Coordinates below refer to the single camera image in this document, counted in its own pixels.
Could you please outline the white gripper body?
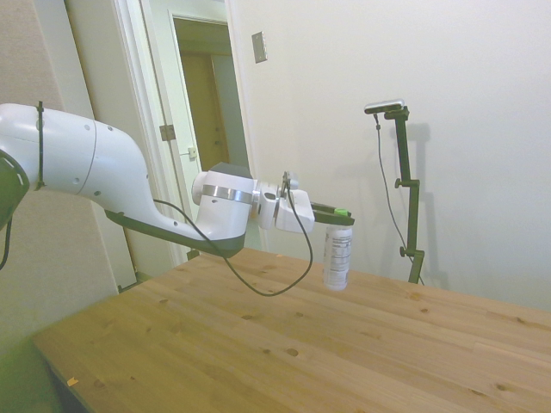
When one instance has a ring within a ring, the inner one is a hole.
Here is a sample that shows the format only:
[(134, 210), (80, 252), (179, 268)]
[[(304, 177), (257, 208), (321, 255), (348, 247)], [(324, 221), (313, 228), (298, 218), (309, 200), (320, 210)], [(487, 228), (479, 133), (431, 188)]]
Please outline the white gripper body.
[(290, 194), (283, 194), (276, 185), (258, 182), (257, 223), (264, 230), (274, 226), (282, 231), (311, 232), (314, 215), (308, 193), (291, 189)]

